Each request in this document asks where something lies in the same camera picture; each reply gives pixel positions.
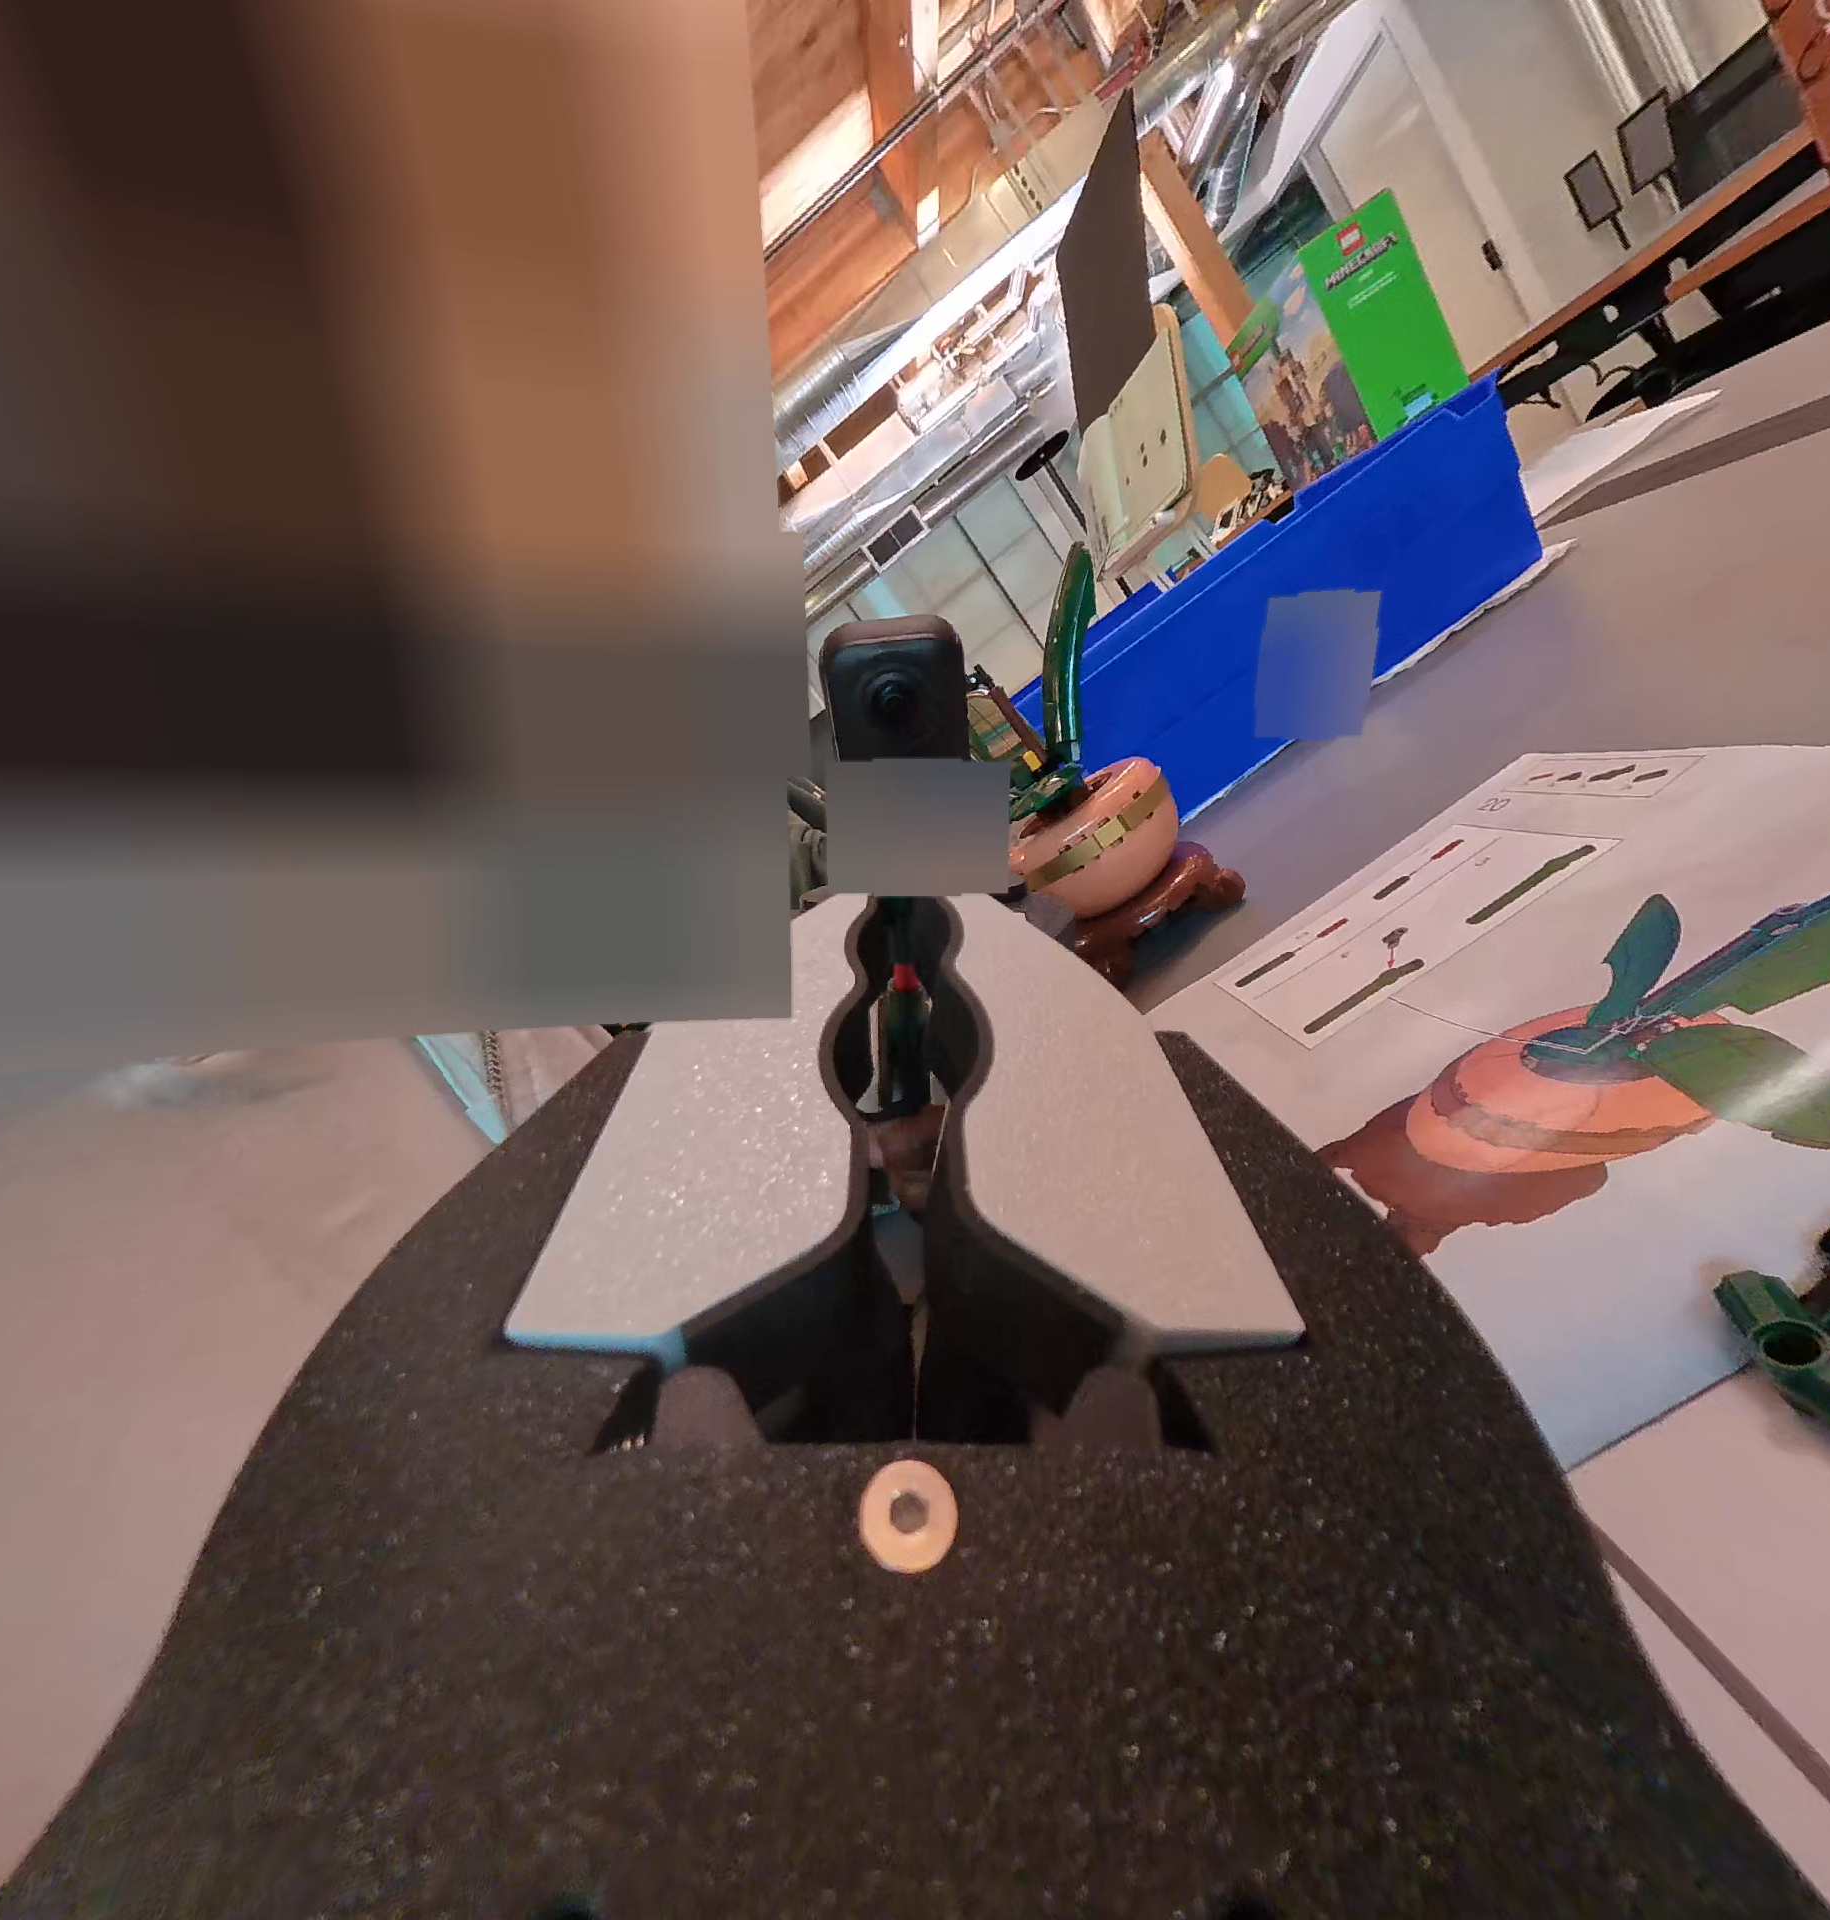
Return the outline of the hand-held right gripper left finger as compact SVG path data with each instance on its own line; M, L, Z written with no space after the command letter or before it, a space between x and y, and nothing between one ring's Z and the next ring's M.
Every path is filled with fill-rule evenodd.
M869 898L789 927L789 1013L658 1022L538 1254L516 1347L696 1347L765 1281L839 1250L869 1151L834 1077Z

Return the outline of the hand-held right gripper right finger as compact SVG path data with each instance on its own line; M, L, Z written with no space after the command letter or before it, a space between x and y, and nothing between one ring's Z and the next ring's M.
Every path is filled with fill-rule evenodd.
M1286 1293L1151 1022L995 898L946 898L936 1071L969 1224L1148 1347L1286 1347Z

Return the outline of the green toy stem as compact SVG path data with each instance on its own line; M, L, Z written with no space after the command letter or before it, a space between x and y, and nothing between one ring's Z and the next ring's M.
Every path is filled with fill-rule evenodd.
M877 1106L872 1157L890 1198L930 1164L927 990L918 971L918 902L879 898L888 990L877 1000Z

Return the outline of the toy orchid pot model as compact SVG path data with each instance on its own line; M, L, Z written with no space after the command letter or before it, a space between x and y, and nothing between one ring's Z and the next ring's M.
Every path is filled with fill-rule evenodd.
M1091 618L1096 562L1075 544L1048 611L1042 724L972 669L969 729L972 754L1008 775L1008 891L1067 908L1075 953L1124 990L1148 931L1186 908L1238 908L1247 878L1182 838L1159 762L1084 768L1079 672Z

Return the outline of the cream plastic chair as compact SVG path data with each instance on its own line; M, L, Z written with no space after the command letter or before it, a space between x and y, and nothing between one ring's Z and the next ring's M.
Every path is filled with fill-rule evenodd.
M1182 331L1169 304L1151 319L1153 345L1079 446L1084 549L1107 580L1143 567L1196 516L1199 446Z

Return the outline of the blue plastic bin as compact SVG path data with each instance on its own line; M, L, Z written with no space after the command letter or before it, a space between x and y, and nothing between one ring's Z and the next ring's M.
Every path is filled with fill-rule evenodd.
M1498 375L1482 375L1303 485L1283 518L1238 534L1177 588L1096 611L1096 567L1069 544L1048 602L1045 656L1011 701L1048 735L1048 669L1079 680L1079 762L1143 754L1190 822L1309 728L1257 724L1272 602L1310 591L1376 597L1370 680L1425 653L1543 562ZM1091 614L1080 651L1059 638Z

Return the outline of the building instruction booklet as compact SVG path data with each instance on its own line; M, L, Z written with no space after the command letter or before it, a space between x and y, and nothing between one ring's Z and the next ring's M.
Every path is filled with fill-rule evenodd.
M1830 1226L1830 748L1520 754L1151 1022L1419 1252L1562 1469Z

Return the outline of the black board on stand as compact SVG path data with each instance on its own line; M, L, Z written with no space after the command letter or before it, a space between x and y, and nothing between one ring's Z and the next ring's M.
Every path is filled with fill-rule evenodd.
M1123 394L1153 345L1141 116L1123 90L1096 146L1080 197L1056 247L1067 319L1069 399L1080 437Z

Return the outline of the green toy set box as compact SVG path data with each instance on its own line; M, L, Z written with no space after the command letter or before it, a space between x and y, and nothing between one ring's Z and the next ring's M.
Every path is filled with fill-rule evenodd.
M1226 355L1291 493L1468 383L1393 191L1291 251Z

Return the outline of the green toy connector piece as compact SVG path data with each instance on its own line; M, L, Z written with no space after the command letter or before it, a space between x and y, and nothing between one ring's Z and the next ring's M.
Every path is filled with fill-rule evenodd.
M1775 1399L1830 1434L1830 1332L1824 1320L1785 1281L1756 1269L1723 1275L1712 1302Z

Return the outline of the wooden office table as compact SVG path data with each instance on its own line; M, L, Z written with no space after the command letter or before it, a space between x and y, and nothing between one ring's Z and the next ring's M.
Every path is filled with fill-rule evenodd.
M1562 375L1594 367L1623 341L1660 355L1674 345L1664 319L1769 247L1830 210L1830 173L1815 136L1797 129L1747 162L1677 224L1630 251L1585 296L1529 326L1515 344L1482 360L1468 381L1495 381L1506 410L1552 400Z

